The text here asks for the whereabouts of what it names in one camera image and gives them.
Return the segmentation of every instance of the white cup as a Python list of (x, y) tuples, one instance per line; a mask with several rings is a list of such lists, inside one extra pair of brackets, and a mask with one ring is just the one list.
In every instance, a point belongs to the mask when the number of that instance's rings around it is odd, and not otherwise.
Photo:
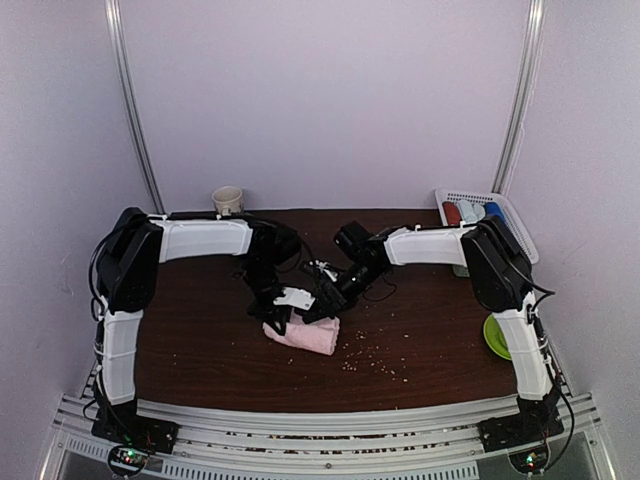
[(244, 212), (244, 201), (240, 187), (221, 187), (211, 195), (211, 200), (223, 217)]

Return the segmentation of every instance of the white wall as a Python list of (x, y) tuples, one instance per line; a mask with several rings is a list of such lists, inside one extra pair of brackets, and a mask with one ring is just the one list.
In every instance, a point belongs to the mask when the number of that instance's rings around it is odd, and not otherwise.
[(101, 0), (0, 4), (0, 478), (33, 478), (60, 395), (84, 381), (87, 262), (148, 208)]
[(640, 2), (550, 2), (509, 193), (558, 290), (546, 324), (622, 465), (640, 451)]
[(168, 209), (435, 206), (488, 191), (527, 0), (128, 0), (132, 75)]

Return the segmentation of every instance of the vertical metal post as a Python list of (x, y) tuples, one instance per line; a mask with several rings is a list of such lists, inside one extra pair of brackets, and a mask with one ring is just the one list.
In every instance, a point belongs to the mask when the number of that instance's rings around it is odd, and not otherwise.
[(164, 204), (162, 203), (162, 198), (160, 196), (160, 189), (158, 188), (158, 182), (156, 181), (156, 177), (153, 173), (153, 167), (151, 166), (151, 160), (149, 159), (149, 151), (147, 150), (147, 144), (144, 140), (142, 125), (140, 124), (140, 114), (138, 112), (138, 106), (133, 92), (133, 83), (131, 81), (131, 72), (129, 70), (129, 61), (127, 60), (127, 50), (124, 41), (124, 32), (122, 29), (122, 18), (120, 16), (120, 1), (105, 0), (105, 7), (107, 10), (107, 25), (109, 26), (111, 43), (116, 56), (122, 93), (124, 95), (129, 127), (131, 129), (131, 137), (133, 138), (133, 144), (142, 170), (142, 176), (144, 178), (147, 191), (151, 196), (156, 213), (165, 213)]
[(506, 194), (511, 181), (511, 174), (521, 140), (522, 122), (533, 89), (533, 81), (538, 65), (544, 13), (545, 0), (530, 0), (529, 23), (522, 48), (516, 95), (513, 101), (513, 109), (511, 110), (507, 136), (500, 155), (500, 163), (491, 187), (491, 191), (494, 193)]

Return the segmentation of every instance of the rolled pink cloth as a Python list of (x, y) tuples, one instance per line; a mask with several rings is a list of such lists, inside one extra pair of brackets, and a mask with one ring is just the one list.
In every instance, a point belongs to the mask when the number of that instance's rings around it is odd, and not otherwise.
[(262, 324), (262, 329), (267, 337), (283, 345), (333, 355), (340, 331), (340, 319), (323, 318), (307, 325), (300, 315), (292, 313), (284, 336), (278, 335), (266, 323)]

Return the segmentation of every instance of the robotic arm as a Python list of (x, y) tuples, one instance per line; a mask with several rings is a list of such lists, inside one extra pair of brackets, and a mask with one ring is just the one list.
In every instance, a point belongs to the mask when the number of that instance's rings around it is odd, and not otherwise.
[(146, 215), (128, 208), (96, 249), (90, 285), (99, 307), (95, 349), (99, 410), (95, 436), (146, 450), (170, 453), (177, 425), (136, 413), (134, 361), (144, 309), (155, 294), (158, 265), (177, 258), (232, 255), (241, 260), (243, 279), (255, 300), (248, 314), (284, 334), (292, 308), (308, 310), (315, 299), (281, 284), (276, 266), (301, 248), (297, 233), (251, 216), (221, 219), (209, 212)]
[[(547, 338), (537, 314), (531, 263), (504, 223), (489, 216), (473, 225), (423, 229), (397, 227), (372, 235), (353, 222), (335, 243), (353, 261), (340, 275), (322, 276), (315, 304), (301, 312), (313, 322), (353, 307), (357, 297), (394, 265), (437, 263), (469, 269), (478, 302), (493, 312), (505, 336), (517, 378), (520, 413), (479, 425), (486, 451), (515, 447), (562, 433), (559, 387), (549, 367)], [(326, 265), (306, 264), (304, 270)]]

